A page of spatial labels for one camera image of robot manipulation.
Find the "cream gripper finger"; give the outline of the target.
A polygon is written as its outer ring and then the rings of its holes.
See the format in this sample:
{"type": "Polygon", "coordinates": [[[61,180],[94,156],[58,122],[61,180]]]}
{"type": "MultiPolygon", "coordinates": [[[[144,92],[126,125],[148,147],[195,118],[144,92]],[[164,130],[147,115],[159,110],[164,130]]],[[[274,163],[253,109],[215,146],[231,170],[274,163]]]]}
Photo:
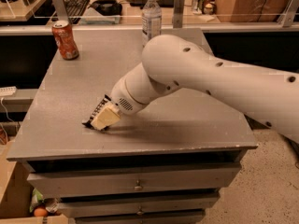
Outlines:
{"type": "Polygon", "coordinates": [[[115,124],[121,119],[119,109],[113,105],[104,106],[100,112],[93,118],[91,125],[96,130],[103,130],[107,126],[115,124]]]}

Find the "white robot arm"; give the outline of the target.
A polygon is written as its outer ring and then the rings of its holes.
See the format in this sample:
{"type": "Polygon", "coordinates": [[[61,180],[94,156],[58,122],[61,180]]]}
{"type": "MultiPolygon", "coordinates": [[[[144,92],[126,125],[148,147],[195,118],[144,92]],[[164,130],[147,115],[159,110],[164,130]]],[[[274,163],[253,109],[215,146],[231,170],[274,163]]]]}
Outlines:
{"type": "Polygon", "coordinates": [[[103,130],[182,88],[205,92],[246,116],[299,142],[296,73],[217,58],[175,35],[158,35],[141,63],[123,76],[93,111],[88,124],[103,130]]]}

